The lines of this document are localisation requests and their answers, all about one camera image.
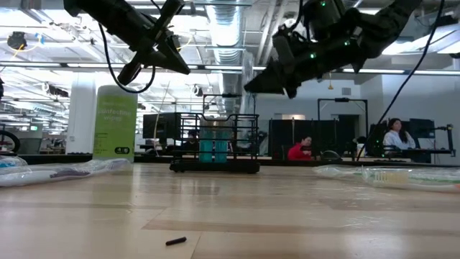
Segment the black cable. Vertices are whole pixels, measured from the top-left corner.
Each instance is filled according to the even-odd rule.
[[[140,94],[140,93],[143,93],[145,92],[153,83],[153,80],[155,79],[155,67],[152,68],[152,77],[150,78],[150,81],[149,83],[147,83],[145,85],[145,87],[141,90],[131,90],[129,88],[126,88],[125,86],[123,86],[117,79],[116,79],[116,76],[115,76],[115,72],[114,72],[114,69],[112,68],[112,64],[110,63],[110,57],[109,57],[109,47],[107,46],[107,38],[106,38],[106,34],[104,32],[104,29],[102,27],[101,24],[99,24],[99,29],[101,30],[101,34],[102,34],[102,40],[103,40],[103,50],[106,54],[106,59],[107,59],[107,65],[109,66],[109,71],[110,71],[110,74],[112,75],[112,78],[114,79],[115,83],[125,92],[128,92],[130,94]]]
[[[388,105],[387,109],[385,110],[383,115],[380,117],[377,125],[380,125],[380,123],[382,123],[382,121],[385,118],[385,116],[387,116],[388,111],[390,110],[391,106],[393,106],[393,104],[395,103],[395,101],[396,101],[397,97],[400,95],[402,89],[408,83],[409,79],[413,76],[413,74],[418,69],[418,67],[420,67],[420,65],[423,62],[423,59],[425,58],[426,54],[428,53],[428,49],[430,48],[431,40],[433,39],[434,33],[436,32],[436,28],[438,26],[439,18],[441,17],[441,15],[443,13],[444,2],[445,2],[445,0],[441,0],[441,2],[439,4],[439,10],[438,10],[438,14],[436,15],[436,20],[433,23],[433,29],[431,30],[430,37],[428,38],[428,41],[426,42],[425,48],[423,49],[423,53],[422,53],[422,56],[420,57],[420,60],[417,62],[417,65],[415,65],[414,69],[412,69],[412,71],[409,73],[409,76],[404,80],[404,82],[401,84],[401,86],[397,90],[397,92],[395,94],[395,97],[393,97],[393,100],[391,100],[391,102]],[[366,148],[366,146],[368,146],[369,140],[371,139],[372,135],[375,133],[376,129],[377,129],[377,127],[374,127],[374,129],[370,132],[369,136],[366,139],[365,144],[361,147],[361,150],[359,151],[359,154],[358,154],[358,157],[356,158],[356,161],[359,161],[359,158],[361,157],[361,154],[362,154],[363,150]]]
[[[298,16],[297,16],[297,19],[295,20],[295,23],[294,23],[291,27],[289,27],[289,30],[290,30],[290,31],[293,31],[293,30],[297,27],[297,25],[299,24],[300,19],[302,18],[302,7],[303,7],[303,0],[300,0],[300,3],[299,3],[299,14],[298,14]]]
[[[160,11],[160,15],[161,15],[161,8],[158,6],[158,4],[155,3],[155,1],[153,1],[153,0],[150,0],[150,1],[152,2],[152,4],[153,4],[155,7],[157,7],[157,9],[158,9],[158,11]]]

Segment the ceiling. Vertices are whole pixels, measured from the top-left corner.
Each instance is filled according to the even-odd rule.
[[[17,62],[51,62],[51,63],[105,63],[104,44],[98,23],[88,14],[79,14],[71,17],[63,9],[63,0],[21,0],[22,6],[32,8],[21,8],[17,0],[3,1],[0,6],[0,60]],[[128,0],[136,6],[139,11],[158,17],[158,11],[150,4],[149,0]],[[272,34],[277,22],[282,24],[287,19],[296,18],[298,2],[292,0],[208,0],[195,1],[194,15],[176,15],[171,21],[170,28],[179,35],[181,44],[180,54],[187,64],[216,64],[215,49],[210,33],[211,25],[206,16],[205,4],[209,3],[239,5],[242,9],[241,34],[238,46],[241,50],[253,54],[255,65],[264,65],[270,57],[276,57],[272,49],[270,39],[261,40],[267,34]],[[357,5],[363,12],[376,12],[379,8],[386,6],[391,1],[386,0],[345,0],[347,6]],[[454,9],[459,1],[448,0],[447,10]],[[414,40],[424,36],[427,29],[423,28],[420,20],[426,17],[425,22],[430,22],[430,16],[437,7],[438,1],[423,1],[423,6],[417,10],[417,15],[424,14],[417,19],[411,19],[403,36],[413,37]],[[184,14],[191,12],[190,4],[185,6]],[[12,32],[25,32],[27,47],[25,51],[11,49],[6,41]],[[109,56],[112,63],[127,63],[134,56],[120,39],[115,36],[108,36]],[[377,59],[368,60],[365,68],[392,68],[411,69],[419,59],[416,51],[413,55],[382,55]],[[427,56],[422,69],[443,69],[451,65],[451,58],[447,54],[432,53]],[[18,102],[11,102],[4,105],[2,109],[8,112],[40,112],[52,113],[65,117],[68,114],[69,98],[59,98],[47,93],[48,86],[55,86],[71,95],[71,87],[75,73],[81,69],[63,68],[0,68],[1,78],[5,82],[5,99],[17,98]],[[97,70],[98,84],[106,85],[112,83],[111,76],[107,70]],[[334,75],[333,79],[355,80],[360,84],[369,76],[355,76],[350,74]],[[137,79],[129,86],[140,88],[148,82],[150,73],[148,71],[139,74]],[[188,76],[178,73],[157,73],[155,81],[149,91],[139,96],[139,102],[144,104],[145,109],[140,112],[162,112],[184,111],[200,112],[202,110],[202,97],[194,94],[196,87],[201,88],[205,94],[221,94],[222,74],[214,71],[207,73],[191,73]],[[225,106],[221,99],[213,100],[216,105],[210,106],[207,111],[210,114],[224,112]]]

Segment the ventilation duct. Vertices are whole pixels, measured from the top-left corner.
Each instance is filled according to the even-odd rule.
[[[210,33],[213,45],[219,47],[236,47],[239,44],[242,20],[242,8],[240,6],[216,5],[207,6],[210,21]],[[239,50],[214,50],[216,62],[219,65],[239,65],[241,51]],[[223,74],[224,93],[241,94],[239,87],[239,75]],[[237,113],[241,100],[224,99],[226,113]]]

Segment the wooden table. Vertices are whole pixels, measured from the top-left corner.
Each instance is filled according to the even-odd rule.
[[[460,195],[167,167],[0,189],[1,258],[460,258]]]

